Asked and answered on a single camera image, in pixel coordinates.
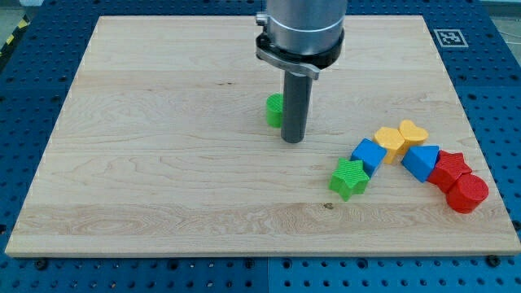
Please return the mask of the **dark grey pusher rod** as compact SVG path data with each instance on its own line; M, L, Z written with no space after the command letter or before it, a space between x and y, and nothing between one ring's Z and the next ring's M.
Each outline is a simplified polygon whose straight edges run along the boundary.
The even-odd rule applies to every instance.
M313 80L302 74L285 71L281 137L285 142L304 139Z

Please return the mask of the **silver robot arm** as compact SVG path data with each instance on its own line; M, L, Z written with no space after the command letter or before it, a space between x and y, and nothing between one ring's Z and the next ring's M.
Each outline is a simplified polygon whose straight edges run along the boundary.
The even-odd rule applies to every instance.
M312 84L342 50L348 0L267 0L256 57L284 71L282 139L304 139Z

